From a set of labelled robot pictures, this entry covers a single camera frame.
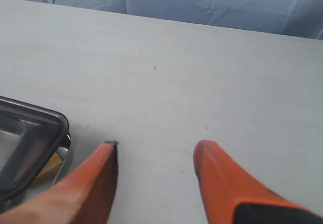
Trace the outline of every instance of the table surface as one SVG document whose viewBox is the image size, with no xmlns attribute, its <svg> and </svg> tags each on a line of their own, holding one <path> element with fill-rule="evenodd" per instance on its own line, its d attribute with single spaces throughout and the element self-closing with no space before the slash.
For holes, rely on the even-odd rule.
<svg viewBox="0 0 323 224">
<path fill-rule="evenodd" d="M 0 94 L 68 117 L 72 169 L 120 142 L 109 223 L 206 223 L 201 139 L 323 215 L 322 41 L 17 0 L 0 11 Z"/>
</svg>

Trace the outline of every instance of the wrinkled fabric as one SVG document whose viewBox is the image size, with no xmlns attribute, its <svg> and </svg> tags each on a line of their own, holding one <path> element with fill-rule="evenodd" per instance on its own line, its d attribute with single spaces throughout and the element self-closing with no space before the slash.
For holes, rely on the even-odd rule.
<svg viewBox="0 0 323 224">
<path fill-rule="evenodd" d="M 323 0 L 30 0 L 323 39 Z"/>
</svg>

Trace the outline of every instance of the white tabletop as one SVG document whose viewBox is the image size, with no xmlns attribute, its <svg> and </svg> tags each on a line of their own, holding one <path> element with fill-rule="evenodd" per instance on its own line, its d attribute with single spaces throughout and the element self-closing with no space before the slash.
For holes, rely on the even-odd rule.
<svg viewBox="0 0 323 224">
<path fill-rule="evenodd" d="M 323 215 L 323 42 L 0 0 L 0 94 L 58 110 L 73 167 L 118 140 L 109 223 L 206 223 L 201 139 Z"/>
</svg>

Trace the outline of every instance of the white table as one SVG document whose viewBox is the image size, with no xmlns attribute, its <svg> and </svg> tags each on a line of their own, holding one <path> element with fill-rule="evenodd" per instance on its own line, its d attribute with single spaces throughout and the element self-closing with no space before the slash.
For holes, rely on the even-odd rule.
<svg viewBox="0 0 323 224">
<path fill-rule="evenodd" d="M 206 223 L 201 139 L 323 215 L 322 41 L 16 0 L 0 11 L 0 94 L 65 114 L 73 167 L 120 142 L 109 223 Z"/>
</svg>

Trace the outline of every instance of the light blue fabric backdrop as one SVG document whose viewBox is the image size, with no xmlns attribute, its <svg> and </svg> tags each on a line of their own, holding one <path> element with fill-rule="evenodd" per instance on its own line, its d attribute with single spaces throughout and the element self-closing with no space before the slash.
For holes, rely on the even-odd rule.
<svg viewBox="0 0 323 224">
<path fill-rule="evenodd" d="M 30 0 L 323 39 L 323 0 Z"/>
</svg>

